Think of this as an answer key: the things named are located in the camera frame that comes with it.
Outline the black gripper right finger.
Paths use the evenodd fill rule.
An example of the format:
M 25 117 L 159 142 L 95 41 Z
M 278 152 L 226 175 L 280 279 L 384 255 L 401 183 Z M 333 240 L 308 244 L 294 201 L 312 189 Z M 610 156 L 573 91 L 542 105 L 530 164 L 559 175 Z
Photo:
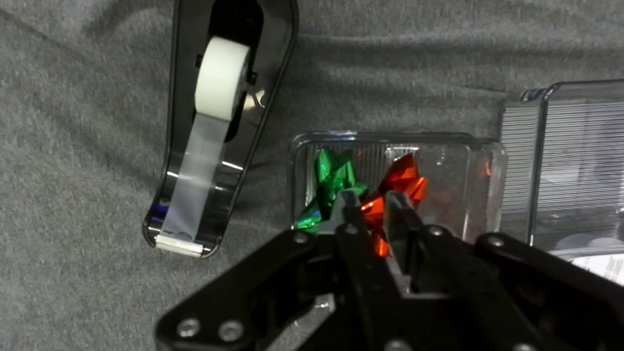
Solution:
M 624 351 L 624 288 L 501 232 L 473 244 L 384 197 L 390 247 L 409 290 L 458 302 L 485 351 Z

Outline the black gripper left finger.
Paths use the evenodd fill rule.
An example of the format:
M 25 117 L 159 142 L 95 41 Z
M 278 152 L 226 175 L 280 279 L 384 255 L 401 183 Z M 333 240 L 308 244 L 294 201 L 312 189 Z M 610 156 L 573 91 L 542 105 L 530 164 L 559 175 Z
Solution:
M 337 195 L 317 236 L 284 230 L 165 312 L 156 351 L 267 351 L 323 294 L 335 310 L 304 351 L 384 351 L 405 339 L 405 304 L 376 257 L 354 193 Z

